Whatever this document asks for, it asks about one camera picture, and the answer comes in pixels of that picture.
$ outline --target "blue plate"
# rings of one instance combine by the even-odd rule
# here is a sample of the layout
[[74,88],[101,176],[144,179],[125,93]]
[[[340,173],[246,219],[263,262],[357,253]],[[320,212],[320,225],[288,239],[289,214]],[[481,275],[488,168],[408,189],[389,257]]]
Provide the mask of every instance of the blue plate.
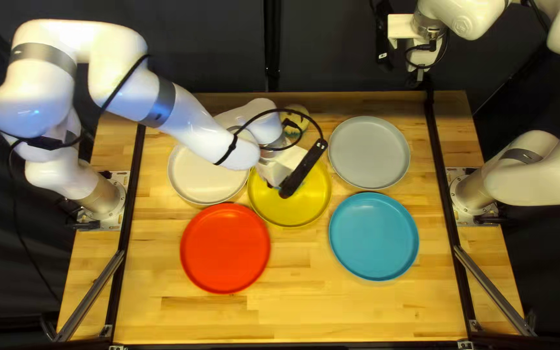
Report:
[[344,200],[330,220],[330,246],[349,272],[369,281],[404,274],[418,254],[418,230],[399,202],[364,192]]

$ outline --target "yellow plate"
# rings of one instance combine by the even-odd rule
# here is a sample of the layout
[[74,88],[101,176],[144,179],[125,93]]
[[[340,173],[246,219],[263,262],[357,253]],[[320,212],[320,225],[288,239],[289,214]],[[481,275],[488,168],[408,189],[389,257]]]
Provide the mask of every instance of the yellow plate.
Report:
[[315,221],[330,204],[332,184],[325,164],[318,161],[295,193],[282,199],[277,189],[252,169],[248,180],[248,196],[256,213],[268,222],[283,227],[299,227]]

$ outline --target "red plate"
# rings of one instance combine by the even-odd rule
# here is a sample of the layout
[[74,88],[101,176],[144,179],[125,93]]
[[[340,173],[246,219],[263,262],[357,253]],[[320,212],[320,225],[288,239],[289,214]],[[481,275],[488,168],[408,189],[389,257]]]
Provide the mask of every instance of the red plate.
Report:
[[269,233],[263,220],[239,204],[206,208],[187,225],[181,264],[189,279],[211,293],[248,288],[269,260]]

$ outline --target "plate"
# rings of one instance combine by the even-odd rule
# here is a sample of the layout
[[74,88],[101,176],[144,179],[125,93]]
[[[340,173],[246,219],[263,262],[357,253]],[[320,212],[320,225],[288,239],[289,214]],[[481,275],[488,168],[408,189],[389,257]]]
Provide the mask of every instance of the plate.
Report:
[[198,287],[216,294],[242,291],[263,273],[271,244],[263,220],[234,203],[199,212],[181,238],[181,264]]
[[248,170],[230,170],[209,163],[183,145],[174,147],[167,166],[167,176],[176,193],[197,205],[214,205],[236,197],[248,174]]
[[409,168],[409,146],[403,134],[374,116],[356,116],[340,123],[327,152],[334,171],[362,189],[393,186]]
[[386,281],[404,274],[418,254],[418,230],[399,202],[380,193],[344,200],[330,220],[330,246],[352,274]]
[[261,218],[282,227],[300,227],[319,218],[330,204],[332,182],[325,164],[315,163],[295,193],[280,198],[278,190],[269,188],[255,169],[250,173],[248,196],[252,208]]

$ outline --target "gray plate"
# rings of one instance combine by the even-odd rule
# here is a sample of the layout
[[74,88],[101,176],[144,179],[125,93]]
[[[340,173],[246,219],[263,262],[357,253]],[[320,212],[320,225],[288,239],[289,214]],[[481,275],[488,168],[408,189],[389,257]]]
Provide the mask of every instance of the gray plate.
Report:
[[393,186],[409,167],[409,146],[403,134],[374,116],[356,116],[338,125],[327,154],[336,173],[362,189]]

